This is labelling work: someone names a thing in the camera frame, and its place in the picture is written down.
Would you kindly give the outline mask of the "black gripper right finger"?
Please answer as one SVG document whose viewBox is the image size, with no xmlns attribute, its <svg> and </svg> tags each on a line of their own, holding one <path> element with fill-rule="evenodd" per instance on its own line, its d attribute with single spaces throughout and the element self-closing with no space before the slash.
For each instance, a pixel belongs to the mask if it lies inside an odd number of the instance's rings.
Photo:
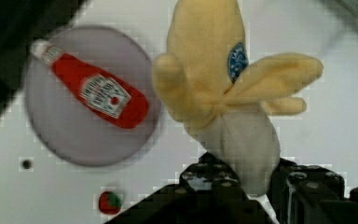
<svg viewBox="0 0 358 224">
<path fill-rule="evenodd" d="M 344 193 L 338 173 L 281 159 L 267 196 L 280 224 L 358 224 L 358 187 Z"/>
</svg>

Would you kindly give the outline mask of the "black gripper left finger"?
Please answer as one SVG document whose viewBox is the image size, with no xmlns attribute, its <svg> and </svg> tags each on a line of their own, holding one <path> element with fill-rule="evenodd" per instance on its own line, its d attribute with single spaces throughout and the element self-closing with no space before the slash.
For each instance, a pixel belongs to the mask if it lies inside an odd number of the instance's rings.
<svg viewBox="0 0 358 224">
<path fill-rule="evenodd" d="M 274 224 L 241 188 L 233 169 L 210 153 L 167 185 L 104 224 Z"/>
</svg>

